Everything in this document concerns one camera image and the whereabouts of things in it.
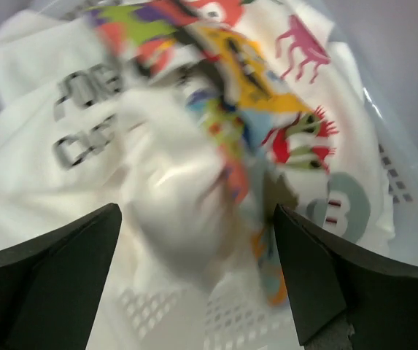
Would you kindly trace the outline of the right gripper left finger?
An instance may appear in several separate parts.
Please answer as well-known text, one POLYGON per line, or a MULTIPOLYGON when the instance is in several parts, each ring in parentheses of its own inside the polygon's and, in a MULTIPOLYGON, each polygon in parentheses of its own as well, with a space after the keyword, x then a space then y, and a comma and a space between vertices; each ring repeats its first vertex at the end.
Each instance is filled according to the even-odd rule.
POLYGON ((116 203, 0 251, 0 349, 85 349, 115 252, 116 203))

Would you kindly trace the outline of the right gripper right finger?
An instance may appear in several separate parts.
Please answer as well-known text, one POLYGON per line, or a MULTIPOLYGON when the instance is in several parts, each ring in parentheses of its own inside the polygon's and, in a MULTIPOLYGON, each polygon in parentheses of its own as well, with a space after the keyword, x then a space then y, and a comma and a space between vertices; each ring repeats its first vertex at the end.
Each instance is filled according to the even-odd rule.
POLYGON ((283 206, 273 217, 305 349, 418 349, 418 267, 335 236, 283 206))

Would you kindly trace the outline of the white colourful print t shirt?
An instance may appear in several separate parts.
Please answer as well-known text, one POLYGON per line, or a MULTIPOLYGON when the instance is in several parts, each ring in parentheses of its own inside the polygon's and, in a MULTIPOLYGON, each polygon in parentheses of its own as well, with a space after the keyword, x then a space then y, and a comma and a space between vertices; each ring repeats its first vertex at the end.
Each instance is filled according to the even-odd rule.
POLYGON ((145 1, 0 25, 0 250, 113 202, 138 292, 287 292, 278 205, 381 255, 388 178, 334 23, 303 1, 145 1))

